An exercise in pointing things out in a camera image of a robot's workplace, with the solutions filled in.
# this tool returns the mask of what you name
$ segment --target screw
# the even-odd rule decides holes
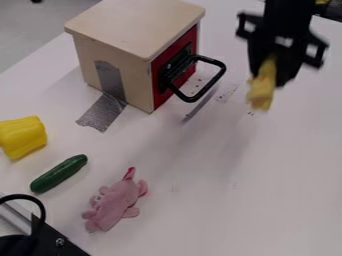
[[[56,247],[62,248],[64,246],[64,244],[65,244],[65,240],[63,238],[58,238],[56,240]]]

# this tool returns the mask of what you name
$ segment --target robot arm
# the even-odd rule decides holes
[[[257,77],[262,64],[275,56],[276,86],[282,87],[294,79],[302,64],[319,69],[328,47],[310,31],[316,0],[266,0],[263,16],[239,14],[240,24],[236,34],[248,40],[250,69]],[[249,32],[245,24],[255,25]],[[307,54],[307,48],[317,48],[315,56]]]

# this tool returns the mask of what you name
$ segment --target pink stuffed pig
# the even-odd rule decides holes
[[[99,196],[90,199],[91,210],[82,217],[87,220],[86,229],[92,233],[97,230],[108,231],[121,218],[132,218],[139,215],[139,208],[134,207],[138,198],[148,191],[147,183],[133,181],[135,168],[131,167],[123,179],[111,187],[101,187]]]

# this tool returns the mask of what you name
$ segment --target wooden box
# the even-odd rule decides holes
[[[197,56],[204,13],[177,0],[104,0],[67,22],[65,31],[73,35],[86,83],[151,113],[195,72],[201,59],[187,60],[181,73],[170,69]],[[217,81],[225,67],[216,64]],[[168,71],[173,79],[164,82],[172,90],[161,86]]]

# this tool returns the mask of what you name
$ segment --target box lid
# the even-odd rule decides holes
[[[65,24],[65,31],[151,61],[204,16],[178,0],[104,0]]]

